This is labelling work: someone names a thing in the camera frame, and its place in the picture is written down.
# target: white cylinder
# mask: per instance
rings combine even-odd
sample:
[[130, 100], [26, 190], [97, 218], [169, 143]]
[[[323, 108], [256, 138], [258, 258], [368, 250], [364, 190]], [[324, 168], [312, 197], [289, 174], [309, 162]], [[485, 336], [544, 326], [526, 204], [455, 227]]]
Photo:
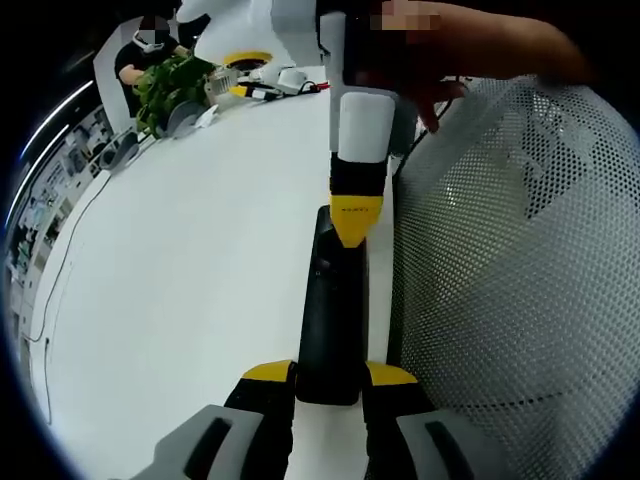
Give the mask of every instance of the white cylinder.
[[378, 163], [387, 158], [395, 101], [386, 95], [347, 92], [340, 99], [338, 157]]

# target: white face mask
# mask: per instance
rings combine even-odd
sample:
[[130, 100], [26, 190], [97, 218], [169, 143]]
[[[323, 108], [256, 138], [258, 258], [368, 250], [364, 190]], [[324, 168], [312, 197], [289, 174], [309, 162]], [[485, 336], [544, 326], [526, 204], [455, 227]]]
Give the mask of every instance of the white face mask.
[[142, 49], [144, 53], [161, 50], [169, 32], [164, 30], [138, 30], [133, 35], [133, 43]]

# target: cable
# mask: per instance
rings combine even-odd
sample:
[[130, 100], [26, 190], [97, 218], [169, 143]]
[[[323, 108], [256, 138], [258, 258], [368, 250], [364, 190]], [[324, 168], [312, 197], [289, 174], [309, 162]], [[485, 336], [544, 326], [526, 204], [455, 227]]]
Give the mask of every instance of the cable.
[[[56, 289], [58, 280], [60, 278], [60, 274], [62, 273], [62, 270], [64, 269], [64, 264], [67, 260], [67, 256], [69, 254], [69, 250], [71, 250], [71, 242], [73, 241], [73, 235], [76, 232], [76, 228], [78, 227], [78, 225], [80, 224], [80, 221], [82, 220], [82, 217], [84, 216], [84, 214], [86, 213], [87, 210], [89, 210], [89, 207], [91, 206], [91, 204], [93, 203], [93, 201], [98, 198], [98, 196], [100, 195], [100, 193], [102, 193], [102, 191], [104, 190], [104, 188], [107, 186], [107, 183], [109, 183], [109, 180], [111, 180], [111, 177], [107, 178], [107, 180], [104, 182], [104, 184], [100, 187], [100, 189], [96, 192], [95, 196], [89, 200], [89, 202], [87, 203], [87, 206], [84, 207], [84, 210], [82, 210], [82, 212], [80, 213], [80, 215], [78, 216], [78, 220], [76, 221], [75, 225], [73, 226], [73, 229], [71, 230], [71, 234], [69, 235], [69, 242], [67, 243], [67, 248], [64, 252], [64, 256], [62, 257], [62, 264], [60, 265], [60, 269], [58, 270], [58, 273], [56, 274], [56, 278], [53, 282], [53, 286], [51, 287], [51, 291], [49, 292], [49, 296], [47, 297], [47, 301], [44, 305], [44, 314], [42, 316], [42, 328], [40, 329], [40, 332], [38, 333], [38, 336], [35, 339], [32, 339], [31, 337], [29, 337], [28, 335], [23, 334], [23, 338], [25, 338], [26, 340], [28, 340], [29, 342], [31, 342], [32, 344], [36, 344], [38, 342], [40, 342], [42, 340], [42, 335], [44, 334], [44, 328], [46, 326], [46, 320], [47, 320], [47, 310], [49, 308], [49, 302], [51, 301], [51, 297], [53, 296], [53, 292]], [[58, 314], [60, 313], [60, 305], [58, 305], [58, 311], [56, 312], [56, 323], [57, 323], [57, 319], [58, 319]], [[51, 340], [49, 337], [45, 338], [45, 343], [44, 343], [44, 355], [43, 355], [43, 370], [44, 370], [44, 388], [45, 388], [45, 392], [47, 395], [47, 410], [49, 411], [49, 419], [45, 420], [45, 423], [47, 425], [51, 425], [51, 423], [53, 422], [53, 418], [52, 418], [52, 413], [51, 413], [51, 396], [49, 394], [49, 374], [47, 371], [47, 352], [49, 350], [49, 345], [51, 345]]]
[[[456, 76], [456, 82], [460, 81], [460, 75]], [[442, 111], [438, 114], [438, 121], [440, 121], [440, 119], [444, 116], [445, 113], [447, 113], [447, 111], [449, 110], [449, 108], [451, 108], [451, 105], [453, 104], [453, 98], [450, 98], [447, 101], [447, 104], [444, 106], [444, 108], [442, 109]], [[407, 154], [402, 157], [402, 160], [400, 160], [400, 164], [398, 165], [398, 168], [396, 169], [396, 173], [393, 174], [393, 178], [400, 178], [399, 175], [402, 172], [402, 169], [404, 168], [404, 165], [407, 163], [407, 159], [409, 158], [409, 156], [413, 153], [413, 151], [415, 150], [415, 148], [418, 146], [418, 144], [424, 139], [424, 137], [427, 136], [427, 134], [429, 133], [429, 130], [425, 129], [419, 136], [418, 138], [416, 138], [413, 143], [411, 144], [411, 147], [409, 148], [409, 151], [407, 152]]]
[[42, 340], [42, 335], [44, 334], [44, 328], [47, 324], [47, 310], [49, 309], [49, 302], [51, 301], [51, 297], [53, 297], [53, 292], [56, 289], [56, 285], [58, 284], [58, 280], [60, 279], [60, 274], [62, 273], [62, 270], [64, 269], [64, 264], [67, 261], [67, 256], [69, 255], [69, 250], [71, 249], [71, 243], [73, 242], [73, 236], [76, 233], [76, 228], [78, 228], [78, 225], [80, 224], [80, 221], [82, 220], [82, 217], [84, 217], [84, 214], [86, 213], [87, 210], [89, 210], [89, 207], [91, 206], [91, 204], [93, 203], [93, 201], [98, 198], [98, 196], [100, 195], [100, 193], [102, 193], [102, 190], [104, 190], [104, 187], [107, 186], [107, 184], [109, 183], [109, 180], [111, 180], [111, 177], [107, 178], [107, 180], [104, 182], [104, 184], [100, 187], [100, 189], [98, 190], [98, 192], [95, 194], [95, 196], [89, 200], [89, 203], [87, 203], [87, 206], [84, 207], [84, 210], [82, 210], [82, 212], [80, 213], [80, 215], [78, 216], [78, 220], [76, 221], [75, 225], [73, 226], [73, 229], [71, 230], [71, 234], [69, 235], [69, 242], [67, 243], [67, 248], [64, 252], [64, 256], [62, 257], [62, 263], [60, 264], [60, 269], [58, 270], [58, 273], [56, 274], [56, 278], [53, 281], [53, 286], [51, 287], [51, 290], [49, 291], [49, 296], [47, 297], [47, 300], [44, 304], [44, 314], [42, 316], [42, 328], [40, 329], [40, 332], [38, 333], [38, 335], [36, 336], [36, 338], [31, 338], [29, 335], [27, 334], [22, 334], [22, 337], [31, 342], [32, 344], [38, 343]]

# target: perforated mesh panel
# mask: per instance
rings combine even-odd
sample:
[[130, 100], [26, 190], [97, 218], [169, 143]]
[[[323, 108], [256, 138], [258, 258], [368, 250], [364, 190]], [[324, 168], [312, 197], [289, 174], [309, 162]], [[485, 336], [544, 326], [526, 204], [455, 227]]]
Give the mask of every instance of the perforated mesh panel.
[[390, 348], [520, 478], [576, 478], [640, 384], [640, 148], [587, 88], [458, 103], [397, 184]]

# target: white table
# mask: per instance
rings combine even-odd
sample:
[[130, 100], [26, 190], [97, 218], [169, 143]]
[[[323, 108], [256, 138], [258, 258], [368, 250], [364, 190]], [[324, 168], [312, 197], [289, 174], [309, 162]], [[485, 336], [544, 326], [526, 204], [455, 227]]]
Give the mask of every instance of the white table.
[[[90, 478], [127, 478], [158, 440], [243, 372], [297, 357], [316, 213], [328, 203], [329, 94], [245, 104], [102, 172], [56, 242], [31, 330], [45, 325], [51, 421]], [[99, 189], [108, 180], [108, 184]], [[386, 358], [392, 217], [369, 238], [369, 357]], [[44, 345], [32, 349], [44, 411]], [[297, 403], [287, 478], [362, 478], [359, 406]]]

